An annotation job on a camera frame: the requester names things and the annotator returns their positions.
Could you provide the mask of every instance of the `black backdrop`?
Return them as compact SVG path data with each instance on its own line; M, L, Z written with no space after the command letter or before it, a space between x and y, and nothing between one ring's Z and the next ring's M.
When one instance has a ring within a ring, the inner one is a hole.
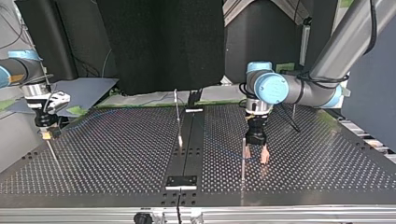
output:
M224 75L221 0L98 0L127 94L196 90Z

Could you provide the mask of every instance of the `black cable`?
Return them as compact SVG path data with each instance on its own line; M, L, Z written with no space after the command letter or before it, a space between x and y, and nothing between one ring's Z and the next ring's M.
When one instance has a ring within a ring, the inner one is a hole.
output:
M297 133L300 133L300 132L301 132L300 127L299 127L298 124L294 121L294 119L291 117L291 115L288 113L288 110L285 108L285 106L283 106L283 104L279 104L279 105L280 105L280 107L283 109L283 111L285 112L286 116L288 116L289 120L291 120L291 123L288 122L286 119L285 119L285 121L286 121Z
M304 73L297 75L297 78L300 79L301 81L312 82L315 85L317 85L323 89L332 90L337 87L336 86L335 87L327 87L327 86L321 85L321 83L340 83L343 81L347 81L349 79L349 76L344 76L344 77L340 77L340 78L312 78L308 71L308 72L304 72Z
M18 34L18 37L17 37L14 41L12 41L11 43L6 44L6 45L0 47L0 49L5 49L5 48L7 48L7 47L9 47L9 46L11 46L11 45L13 45L13 44L15 44L19 39L21 39L22 34L23 34L23 25L21 24L21 31L20 31L20 33Z
M375 11L375 5L373 3L373 0L370 0L370 12L371 12L371 19L372 19L372 32L371 32L369 46L367 47L367 50L364 52L364 54L367 54L374 48L375 43L376 43L376 38L378 36L377 22L376 22L376 11Z
M6 118L8 118L9 116L11 116L11 115L13 115L13 114L15 114L16 112L12 112L12 113L10 113L10 114L8 114L8 115L5 115L5 116L3 116L2 118L0 118L0 119L6 119Z
M239 107L246 108L246 102L247 102L247 99L243 99L243 100L239 101L239 103L238 103Z
M297 11L298 11L298 7L300 6L300 2L301 2L301 0L298 0L296 9L294 10L294 19L293 19L294 23L296 23Z
M81 63L82 66L85 66L84 69L85 69L87 72L89 72L90 74L92 74L92 75L95 76L95 77L99 77L99 76L100 76L99 71L98 71L95 67L93 67L92 65L90 65L89 63L87 63L87 62L85 62L85 61L82 61L80 58L76 57L76 56L73 55L73 54L72 54L72 57L73 57L77 62Z
M256 95L247 90L247 83L239 84L239 90L249 98L257 99Z

